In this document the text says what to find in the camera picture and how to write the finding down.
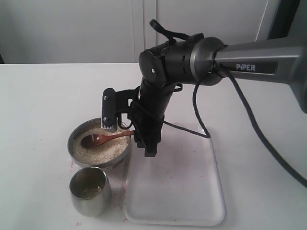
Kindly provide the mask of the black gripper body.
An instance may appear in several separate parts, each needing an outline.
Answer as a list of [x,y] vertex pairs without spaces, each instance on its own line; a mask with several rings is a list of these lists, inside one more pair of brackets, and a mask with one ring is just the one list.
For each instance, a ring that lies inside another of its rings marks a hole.
[[157,87],[142,79],[132,101],[129,118],[135,127],[137,147],[144,148],[145,157],[155,157],[157,154],[166,107],[172,94],[173,83]]

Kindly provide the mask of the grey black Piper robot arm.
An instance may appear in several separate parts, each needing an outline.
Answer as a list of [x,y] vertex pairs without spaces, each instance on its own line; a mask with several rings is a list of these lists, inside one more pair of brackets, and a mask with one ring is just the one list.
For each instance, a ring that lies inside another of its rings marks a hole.
[[225,45],[215,37],[195,43],[176,42],[143,51],[139,58],[142,82],[130,114],[135,141],[146,157],[157,154],[166,107],[175,85],[213,86],[225,77],[288,84],[302,111],[307,109],[307,42],[278,38]]

